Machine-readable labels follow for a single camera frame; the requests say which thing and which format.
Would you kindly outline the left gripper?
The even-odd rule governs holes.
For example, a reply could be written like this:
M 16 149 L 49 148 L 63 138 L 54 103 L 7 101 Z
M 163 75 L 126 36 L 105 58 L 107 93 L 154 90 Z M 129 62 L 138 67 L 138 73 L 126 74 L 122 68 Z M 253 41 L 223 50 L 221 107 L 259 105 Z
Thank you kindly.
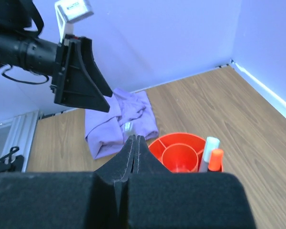
M 30 85 L 42 82 L 17 80 L 8 76 L 7 71 L 16 66 L 43 75 L 46 81 L 51 76 L 56 104 L 109 112 L 110 105 L 105 97 L 112 97 L 112 90 L 94 60 L 92 40 L 80 37 L 67 41 L 68 45 L 55 44 L 39 38 L 0 33 L 0 68 L 9 66 L 1 75 Z

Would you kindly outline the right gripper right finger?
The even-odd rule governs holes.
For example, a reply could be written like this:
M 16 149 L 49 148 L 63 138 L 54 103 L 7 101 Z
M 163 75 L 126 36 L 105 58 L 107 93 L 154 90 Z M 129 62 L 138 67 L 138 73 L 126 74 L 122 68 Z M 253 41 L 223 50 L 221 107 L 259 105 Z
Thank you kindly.
M 150 156 L 146 140 L 137 137 L 133 173 L 128 179 L 128 219 L 131 229 L 254 229 L 255 219 L 245 189 L 229 173 L 143 170 Z

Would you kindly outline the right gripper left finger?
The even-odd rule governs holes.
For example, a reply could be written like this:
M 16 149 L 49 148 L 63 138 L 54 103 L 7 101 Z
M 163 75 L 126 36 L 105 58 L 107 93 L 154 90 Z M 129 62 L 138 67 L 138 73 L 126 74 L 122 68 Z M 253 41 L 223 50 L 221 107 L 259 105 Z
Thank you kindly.
M 125 229 L 136 138 L 94 172 L 0 173 L 0 229 Z

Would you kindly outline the black orange highlighter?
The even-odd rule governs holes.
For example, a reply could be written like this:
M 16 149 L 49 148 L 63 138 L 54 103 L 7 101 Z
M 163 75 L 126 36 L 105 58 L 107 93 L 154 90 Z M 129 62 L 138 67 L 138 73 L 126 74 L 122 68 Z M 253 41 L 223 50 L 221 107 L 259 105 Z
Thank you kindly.
M 222 172 L 223 167 L 223 156 L 224 156 L 224 151 L 222 149 L 214 149 L 211 152 L 211 157 L 208 165 L 208 171 L 211 172 Z

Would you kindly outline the mint green highlighter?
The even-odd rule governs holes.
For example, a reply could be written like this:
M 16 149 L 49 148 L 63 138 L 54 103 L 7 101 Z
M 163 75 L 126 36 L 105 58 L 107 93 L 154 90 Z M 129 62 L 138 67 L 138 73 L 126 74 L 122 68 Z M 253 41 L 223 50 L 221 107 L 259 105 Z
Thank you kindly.
M 220 140 L 218 138 L 211 136 L 206 138 L 202 159 L 198 169 L 199 173 L 208 171 L 208 165 L 210 162 L 212 150 L 219 148 L 219 145 L 220 145 Z

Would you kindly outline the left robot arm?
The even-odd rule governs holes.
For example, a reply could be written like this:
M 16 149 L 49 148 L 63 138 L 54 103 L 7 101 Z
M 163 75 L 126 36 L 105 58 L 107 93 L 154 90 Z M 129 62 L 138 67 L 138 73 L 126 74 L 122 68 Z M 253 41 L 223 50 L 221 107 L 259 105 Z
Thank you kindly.
M 97 67 L 92 41 L 74 35 L 73 26 L 93 15 L 87 0 L 54 4 L 60 40 L 41 39 L 44 22 L 31 0 L 0 0 L 0 69 L 13 67 L 41 75 L 50 83 L 54 102 L 67 107 L 109 112 L 112 90 Z

